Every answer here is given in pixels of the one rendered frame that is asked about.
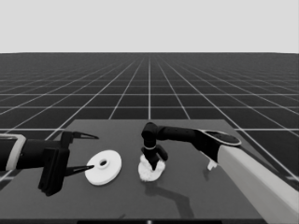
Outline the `large thick white disc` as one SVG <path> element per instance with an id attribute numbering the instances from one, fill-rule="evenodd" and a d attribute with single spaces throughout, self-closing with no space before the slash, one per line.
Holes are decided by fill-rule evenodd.
<path id="1" fill-rule="evenodd" d="M 114 180 L 121 171 L 121 155 L 115 150 L 104 150 L 93 157 L 87 163 L 93 166 L 85 172 L 87 180 L 95 186 L 103 186 Z"/>

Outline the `white round carrier with pins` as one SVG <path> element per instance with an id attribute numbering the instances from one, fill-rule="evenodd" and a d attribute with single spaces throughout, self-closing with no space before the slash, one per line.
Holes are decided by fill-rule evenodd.
<path id="1" fill-rule="evenodd" d="M 144 173 L 144 169 L 143 169 L 143 164 L 139 162 L 138 164 L 138 173 Z M 157 180 L 161 175 L 162 175 L 163 172 L 161 173 L 158 173 L 155 171 L 155 174 L 151 176 L 151 181 L 149 182 L 152 182 L 152 181 L 155 181 Z"/>

